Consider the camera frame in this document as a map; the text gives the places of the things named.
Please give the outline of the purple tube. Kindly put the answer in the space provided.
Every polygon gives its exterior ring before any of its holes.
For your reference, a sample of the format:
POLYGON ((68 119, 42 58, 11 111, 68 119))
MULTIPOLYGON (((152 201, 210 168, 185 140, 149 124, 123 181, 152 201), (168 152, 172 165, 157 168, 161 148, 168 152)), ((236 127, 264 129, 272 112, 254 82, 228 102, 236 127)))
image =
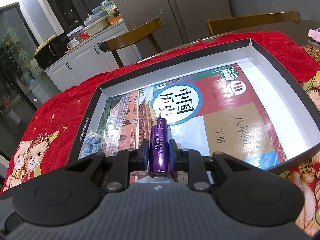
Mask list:
POLYGON ((167 177, 169 167, 168 123, 164 118, 153 122, 149 148, 149 176, 167 177))

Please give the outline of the light blue crochet scrunchie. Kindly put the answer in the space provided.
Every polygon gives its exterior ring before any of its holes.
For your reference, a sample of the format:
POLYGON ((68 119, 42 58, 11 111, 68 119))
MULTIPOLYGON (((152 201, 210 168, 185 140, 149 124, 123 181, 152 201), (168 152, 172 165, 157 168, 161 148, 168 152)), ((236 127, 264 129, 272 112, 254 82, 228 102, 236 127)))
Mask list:
POLYGON ((82 157, 87 157, 98 152, 106 152, 105 139, 93 131, 89 132, 89 134, 85 137, 84 145, 85 148, 81 151, 82 157))

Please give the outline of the colourful textbook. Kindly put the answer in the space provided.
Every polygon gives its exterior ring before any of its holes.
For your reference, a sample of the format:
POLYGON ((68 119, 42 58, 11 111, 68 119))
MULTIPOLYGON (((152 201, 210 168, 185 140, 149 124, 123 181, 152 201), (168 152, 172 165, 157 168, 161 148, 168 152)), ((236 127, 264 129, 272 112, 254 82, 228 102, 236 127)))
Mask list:
POLYGON ((286 160, 267 111, 240 64, 215 67, 106 99, 97 127, 106 155, 150 140, 164 118, 178 148, 221 151, 263 170, 286 160))

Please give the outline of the red teddy bear blanket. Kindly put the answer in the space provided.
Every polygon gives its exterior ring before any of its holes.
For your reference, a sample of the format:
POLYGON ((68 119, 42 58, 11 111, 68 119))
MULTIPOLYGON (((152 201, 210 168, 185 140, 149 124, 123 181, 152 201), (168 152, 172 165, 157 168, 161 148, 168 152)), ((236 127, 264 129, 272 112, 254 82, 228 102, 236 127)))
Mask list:
POLYGON ((9 163, 1 239, 319 239, 319 64, 231 34, 67 89, 9 163))

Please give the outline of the white kitchen cabinet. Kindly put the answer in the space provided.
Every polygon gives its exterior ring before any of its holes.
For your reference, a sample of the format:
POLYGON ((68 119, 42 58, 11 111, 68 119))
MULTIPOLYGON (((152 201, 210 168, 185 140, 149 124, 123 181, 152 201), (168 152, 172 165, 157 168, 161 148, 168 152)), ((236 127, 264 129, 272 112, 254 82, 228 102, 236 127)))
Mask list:
POLYGON ((63 92, 97 74, 116 70, 119 67, 112 53, 102 52, 98 44, 127 31, 124 21, 119 21, 69 50, 45 72, 56 87, 63 92))

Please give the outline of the left wooden chair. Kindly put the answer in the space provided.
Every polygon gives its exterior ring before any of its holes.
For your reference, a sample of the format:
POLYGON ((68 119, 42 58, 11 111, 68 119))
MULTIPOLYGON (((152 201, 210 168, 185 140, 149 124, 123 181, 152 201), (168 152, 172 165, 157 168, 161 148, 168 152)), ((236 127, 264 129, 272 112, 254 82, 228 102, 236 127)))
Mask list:
POLYGON ((107 41, 103 41, 98 43, 99 49, 106 53, 111 52, 118 67, 123 68, 123 62, 120 59, 117 50, 129 47, 137 42, 142 41, 145 38, 148 38, 150 43, 152 44, 156 53, 161 53, 162 49, 160 48, 158 42, 153 36, 153 33, 162 28, 162 23, 159 17, 150 20, 149 22, 128 31, 122 35, 119 35, 115 38, 109 39, 107 41))

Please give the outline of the wooden chair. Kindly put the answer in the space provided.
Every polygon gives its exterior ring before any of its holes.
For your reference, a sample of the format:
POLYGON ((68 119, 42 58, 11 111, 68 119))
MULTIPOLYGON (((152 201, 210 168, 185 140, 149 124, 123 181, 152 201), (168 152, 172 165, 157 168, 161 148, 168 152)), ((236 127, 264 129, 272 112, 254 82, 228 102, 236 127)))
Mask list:
POLYGON ((117 50, 129 47, 137 42, 142 41, 145 38, 148 38, 150 43, 152 44, 156 53, 161 53, 162 49, 160 48, 158 42, 153 36, 153 33, 162 28, 162 23, 159 17, 150 20, 149 22, 128 31, 122 35, 119 35, 115 38, 109 39, 107 41, 103 41, 98 43, 99 49, 106 53, 111 52, 118 67, 123 68, 123 62, 120 59, 117 50))
POLYGON ((206 26, 210 35, 214 36, 260 25, 280 22, 299 23, 300 21, 301 18, 298 11, 288 11, 206 20, 206 26))

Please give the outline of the black shallow cardboard box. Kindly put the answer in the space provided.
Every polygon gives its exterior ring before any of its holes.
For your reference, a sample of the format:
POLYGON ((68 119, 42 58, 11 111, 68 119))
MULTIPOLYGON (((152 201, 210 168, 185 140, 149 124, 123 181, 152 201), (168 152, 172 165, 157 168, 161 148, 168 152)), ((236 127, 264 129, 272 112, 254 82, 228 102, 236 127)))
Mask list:
POLYGON ((181 148, 225 152, 274 172, 319 152, 319 110, 283 63, 246 38, 99 84, 68 162, 86 155, 90 133, 109 155, 138 148, 159 118, 181 148))

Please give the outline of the white mug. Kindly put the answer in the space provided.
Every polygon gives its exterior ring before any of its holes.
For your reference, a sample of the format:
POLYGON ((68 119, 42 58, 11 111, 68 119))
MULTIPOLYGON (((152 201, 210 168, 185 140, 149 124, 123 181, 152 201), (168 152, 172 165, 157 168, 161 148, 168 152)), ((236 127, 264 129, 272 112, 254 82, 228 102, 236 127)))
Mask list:
POLYGON ((72 48, 76 47, 78 44, 79 44, 79 42, 74 38, 68 42, 67 49, 72 49, 72 48))

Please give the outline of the right wooden chair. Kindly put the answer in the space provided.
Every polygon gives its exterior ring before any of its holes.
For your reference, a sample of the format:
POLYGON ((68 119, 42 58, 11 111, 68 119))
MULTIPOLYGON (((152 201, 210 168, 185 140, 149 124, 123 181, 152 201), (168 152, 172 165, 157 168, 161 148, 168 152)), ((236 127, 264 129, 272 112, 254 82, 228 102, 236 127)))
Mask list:
POLYGON ((206 26, 210 35, 214 36, 260 25, 280 22, 299 23, 300 21, 301 18, 298 11, 288 11, 206 20, 206 26))

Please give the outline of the beige plastic basin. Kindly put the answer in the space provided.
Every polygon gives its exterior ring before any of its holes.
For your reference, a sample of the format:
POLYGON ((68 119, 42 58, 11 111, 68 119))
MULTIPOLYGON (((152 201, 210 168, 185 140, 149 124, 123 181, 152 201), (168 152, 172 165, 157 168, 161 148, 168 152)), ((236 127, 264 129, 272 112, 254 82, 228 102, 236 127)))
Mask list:
POLYGON ((84 33, 87 33, 89 37, 96 35, 97 33, 103 31, 110 25, 107 17, 102 17, 99 20, 91 23, 84 29, 84 33))

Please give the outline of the black microwave oven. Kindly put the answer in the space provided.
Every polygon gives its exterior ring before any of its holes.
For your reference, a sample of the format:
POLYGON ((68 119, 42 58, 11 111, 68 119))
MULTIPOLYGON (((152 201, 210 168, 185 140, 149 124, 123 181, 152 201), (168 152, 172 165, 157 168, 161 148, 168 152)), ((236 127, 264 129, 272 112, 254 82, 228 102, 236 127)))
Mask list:
POLYGON ((46 69, 67 52, 70 39, 66 33, 52 36, 35 51, 35 59, 42 69, 46 69))

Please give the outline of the silver double door refrigerator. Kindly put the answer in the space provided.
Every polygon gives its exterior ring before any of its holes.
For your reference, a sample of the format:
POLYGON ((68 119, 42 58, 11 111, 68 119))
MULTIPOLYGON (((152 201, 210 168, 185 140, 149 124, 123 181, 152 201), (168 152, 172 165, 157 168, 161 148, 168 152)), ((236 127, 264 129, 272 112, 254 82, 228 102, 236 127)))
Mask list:
POLYGON ((207 20, 231 16, 228 0, 113 0, 128 30, 159 17, 153 36, 163 51, 209 36, 207 20))

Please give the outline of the wooden bead trivet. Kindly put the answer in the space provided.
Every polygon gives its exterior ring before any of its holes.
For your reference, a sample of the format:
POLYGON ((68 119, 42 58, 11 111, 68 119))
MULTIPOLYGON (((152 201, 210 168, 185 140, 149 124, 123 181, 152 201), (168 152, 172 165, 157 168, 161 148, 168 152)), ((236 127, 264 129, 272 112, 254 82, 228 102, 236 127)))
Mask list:
POLYGON ((302 48, 317 62, 320 62, 320 49, 318 47, 306 45, 306 46, 302 46, 302 48))

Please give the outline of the pink cloth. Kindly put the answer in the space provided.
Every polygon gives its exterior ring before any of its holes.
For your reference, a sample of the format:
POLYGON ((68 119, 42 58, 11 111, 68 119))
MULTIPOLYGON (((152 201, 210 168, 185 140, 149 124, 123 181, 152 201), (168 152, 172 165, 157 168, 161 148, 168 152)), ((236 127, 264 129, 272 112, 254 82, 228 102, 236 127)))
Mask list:
POLYGON ((313 39, 316 42, 320 42, 320 28, 315 29, 310 29, 308 32, 308 37, 313 39))

